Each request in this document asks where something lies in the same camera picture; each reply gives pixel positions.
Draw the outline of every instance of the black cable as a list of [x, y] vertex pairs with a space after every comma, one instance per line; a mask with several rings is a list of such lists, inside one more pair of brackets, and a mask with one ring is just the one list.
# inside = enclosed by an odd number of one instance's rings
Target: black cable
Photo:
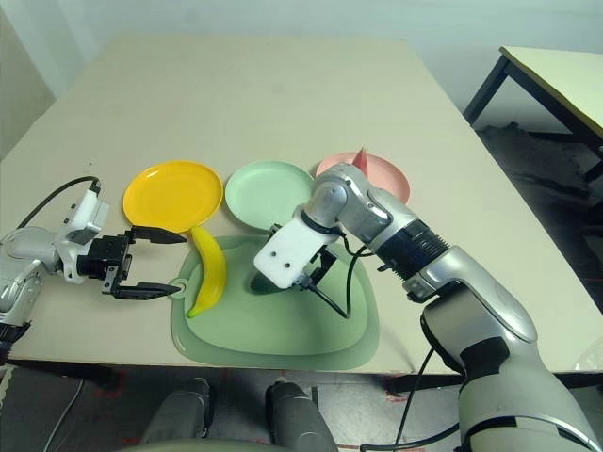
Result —
[[[341, 238], [343, 238], [343, 244], [345, 245], [346, 251], [348, 252], [348, 254], [351, 255], [351, 256], [355, 256], [358, 251], [352, 251], [350, 249], [350, 241], [348, 240], [348, 238], [346, 237], [346, 235], [342, 233], [341, 234]], [[366, 249], [367, 249], [367, 247], [362, 247], [359, 250], [366, 250]], [[366, 252], [364, 254], [360, 254], [358, 257], [368, 257], [368, 256], [372, 256], [372, 255], [373, 255], [372, 252]]]
[[423, 360], [423, 364], [418, 369], [418, 373], [416, 374], [415, 384], [413, 385], [413, 389], [408, 395], [408, 399], [406, 400], [406, 406], [404, 407], [404, 413], [402, 414], [402, 420], [399, 422], [398, 434], [396, 435], [396, 441], [394, 444], [399, 443], [399, 439], [402, 437], [402, 430], [404, 429], [404, 424], [406, 424], [406, 417], [408, 416], [408, 411], [411, 408], [411, 402], [413, 401], [413, 396], [415, 395], [415, 391], [418, 389], [418, 384], [421, 382], [421, 377], [423, 376], [423, 372], [425, 372], [425, 367], [427, 367], [427, 363], [430, 361], [430, 358], [433, 354], [433, 347], [425, 356]]
[[338, 313], [345, 319], [348, 319], [351, 316], [351, 277], [354, 272], [354, 266], [356, 265], [356, 261], [358, 261], [359, 257], [366, 257], [366, 256], [372, 255], [372, 253], [371, 254], [366, 254], [366, 253], [363, 254], [362, 251], [364, 251], [366, 249], [367, 249], [367, 247], [363, 246], [357, 252], [351, 254], [352, 258], [350, 261], [350, 265], [348, 266], [348, 277], [346, 279], [346, 312], [345, 313], [343, 312], [343, 309], [341, 309], [337, 305], [337, 303], [335, 303], [332, 299], [330, 299], [328, 295], [326, 295], [324, 292], [322, 292], [320, 289], [318, 289], [315, 285], [309, 285], [307, 287], [308, 290], [317, 294], [329, 306], [331, 306], [331, 308], [333, 308], [336, 313]]
[[423, 445], [432, 444], [437, 441], [443, 440], [447, 438], [452, 433], [459, 429], [459, 424], [455, 424], [452, 427], [447, 428], [444, 431], [441, 431], [429, 438], [425, 438], [423, 440], [411, 441], [409, 443], [401, 443], [401, 444], [361, 444], [360, 452], [367, 452], [368, 450], [403, 450], [403, 449], [413, 449], [415, 447], [422, 447]]
[[63, 184], [62, 186], [60, 186], [59, 188], [57, 188], [55, 191], [53, 191], [50, 195], [48, 195], [46, 198], [44, 198], [37, 206], [34, 210], [32, 210], [29, 215], [27, 215], [27, 217], [24, 218], [24, 220], [19, 223], [19, 226], [17, 226], [17, 229], [20, 228], [24, 228], [25, 226], [27, 226], [27, 223], [29, 223], [29, 221], [31, 221], [31, 219], [33, 217], [35, 217], [41, 209], [44, 208], [44, 206], [50, 202], [56, 195], [58, 195], [60, 192], [65, 191], [67, 188], [69, 188], [70, 186], [74, 186], [75, 184], [79, 184], [81, 182], [87, 182], [87, 181], [92, 181], [92, 185], [97, 185], [99, 180], [98, 177], [94, 177], [94, 176], [84, 176], [84, 177], [78, 177], [77, 179], [73, 179], [72, 181], [69, 181], [66, 184]]
[[435, 443], [436, 441], [440, 441], [440, 440], [448, 437], [449, 435], [451, 435], [452, 433], [454, 433], [455, 431], [457, 431], [459, 429], [459, 424], [457, 423], [454, 426], [447, 428], [444, 431], [441, 431], [440, 433], [430, 436], [429, 438], [425, 438], [423, 440], [412, 441], [409, 443], [399, 443], [399, 439], [402, 437], [402, 431], [404, 430], [404, 425], [406, 424], [406, 417], [408, 416], [408, 411], [410, 410], [411, 402], [413, 401], [413, 396], [415, 395], [418, 385], [421, 382], [421, 377], [423, 375], [423, 372], [425, 372], [425, 368], [427, 367], [427, 363], [430, 361], [430, 358], [432, 357], [433, 352], [434, 352], [434, 349], [431, 348], [430, 351], [425, 356], [425, 359], [423, 360], [423, 364], [418, 369], [418, 373], [416, 374], [415, 384], [413, 385], [413, 389], [411, 390], [411, 392], [408, 395], [408, 400], [406, 400], [406, 406], [404, 407], [404, 412], [402, 414], [402, 420], [399, 423], [398, 434], [396, 435], [396, 442], [394, 444], [380, 444], [380, 445], [361, 444], [361, 446], [360, 446], [361, 452], [366, 452], [368, 450], [396, 451], [396, 450], [402, 450], [402, 449], [412, 449], [414, 447], [421, 447], [423, 445], [427, 445], [427, 444]]

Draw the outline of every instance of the white wall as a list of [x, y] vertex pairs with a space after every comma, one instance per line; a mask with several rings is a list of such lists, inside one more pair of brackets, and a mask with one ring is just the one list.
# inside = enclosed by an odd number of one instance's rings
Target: white wall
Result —
[[[603, 0], [0, 0], [60, 95], [123, 32], [336, 35], [407, 39], [463, 109], [500, 45], [603, 53]], [[505, 82], [480, 124], [560, 126]]]

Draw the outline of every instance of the pink object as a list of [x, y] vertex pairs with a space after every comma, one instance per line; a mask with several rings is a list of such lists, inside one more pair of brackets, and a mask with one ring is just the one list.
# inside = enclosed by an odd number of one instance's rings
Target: pink object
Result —
[[[325, 158], [317, 168], [317, 174], [321, 174], [337, 163], [351, 163], [357, 153], [338, 153]], [[399, 200], [407, 203], [411, 197], [411, 186], [406, 176], [393, 163], [384, 158], [367, 153], [368, 180], [383, 190], [389, 191]]]
[[368, 177], [367, 148], [363, 146], [351, 163]]

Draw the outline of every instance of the pink plate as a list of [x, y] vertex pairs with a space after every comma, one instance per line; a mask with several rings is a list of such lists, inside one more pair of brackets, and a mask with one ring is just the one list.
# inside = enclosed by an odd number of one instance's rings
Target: pink plate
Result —
[[[337, 163], [351, 163], [357, 153], [338, 153], [325, 158], [317, 168], [317, 176]], [[389, 191], [402, 202], [411, 197], [411, 186], [406, 176], [393, 163], [371, 153], [367, 154], [368, 180], [383, 190]]]

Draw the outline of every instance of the green plate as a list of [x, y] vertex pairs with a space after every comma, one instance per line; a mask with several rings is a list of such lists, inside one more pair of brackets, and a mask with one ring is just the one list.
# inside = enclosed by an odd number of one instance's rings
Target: green plate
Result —
[[310, 174], [290, 163], [266, 160], [238, 169], [226, 184], [224, 199], [235, 217], [268, 230], [274, 223], [287, 223], [311, 195]]
[[[352, 313], [346, 320], [309, 292], [289, 289], [269, 295], [250, 290], [252, 261], [264, 236], [219, 237], [228, 268], [220, 302], [189, 319], [185, 312], [203, 281], [197, 251], [185, 260], [171, 284], [171, 334], [176, 348], [191, 360], [214, 365], [342, 370], [368, 361], [379, 341], [379, 320], [367, 274], [360, 262], [352, 279]], [[350, 257], [331, 246], [338, 260], [319, 287], [345, 306], [345, 277]]]

